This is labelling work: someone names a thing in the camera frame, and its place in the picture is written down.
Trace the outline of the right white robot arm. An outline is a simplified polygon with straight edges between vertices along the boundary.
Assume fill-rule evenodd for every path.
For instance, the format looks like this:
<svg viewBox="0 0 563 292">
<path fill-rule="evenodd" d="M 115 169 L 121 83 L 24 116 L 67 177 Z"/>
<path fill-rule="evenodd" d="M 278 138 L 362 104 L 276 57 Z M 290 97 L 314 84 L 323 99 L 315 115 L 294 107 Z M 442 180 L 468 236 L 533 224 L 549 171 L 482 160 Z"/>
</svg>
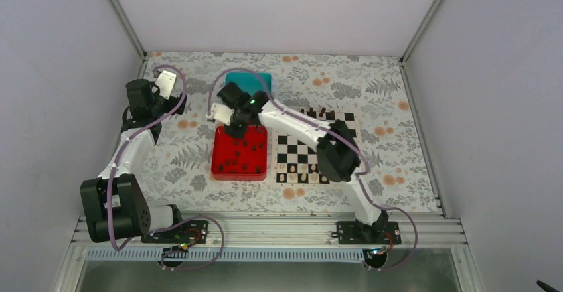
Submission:
<svg viewBox="0 0 563 292">
<path fill-rule="evenodd" d="M 209 103 L 207 119 L 223 124 L 225 132 L 237 139 L 248 126 L 261 125 L 297 138 L 317 155 L 320 174 L 343 186 L 355 209 L 358 236 L 375 244 L 385 235 L 388 213 L 367 192 L 363 177 L 367 161 L 344 121 L 320 121 L 283 105 L 268 90 L 253 96 L 237 84 L 227 83 L 217 94 L 219 102 Z"/>
</svg>

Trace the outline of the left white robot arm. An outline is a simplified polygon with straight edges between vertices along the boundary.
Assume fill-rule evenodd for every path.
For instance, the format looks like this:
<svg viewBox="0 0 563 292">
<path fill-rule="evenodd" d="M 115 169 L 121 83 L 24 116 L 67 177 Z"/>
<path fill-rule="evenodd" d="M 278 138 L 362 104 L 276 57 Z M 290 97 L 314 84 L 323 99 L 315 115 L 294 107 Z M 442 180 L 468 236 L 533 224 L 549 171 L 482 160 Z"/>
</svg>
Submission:
<svg viewBox="0 0 563 292">
<path fill-rule="evenodd" d="M 106 168 L 84 181 L 80 196 L 90 239 L 107 242 L 158 233 L 168 242 L 180 240 L 185 224 L 173 205 L 148 205 L 138 174 L 158 141 L 161 121 L 168 113 L 181 115 L 185 102 L 171 92 L 174 73 L 162 71 L 156 81 L 137 79 L 126 84 L 129 105 L 122 120 L 120 143 Z"/>
</svg>

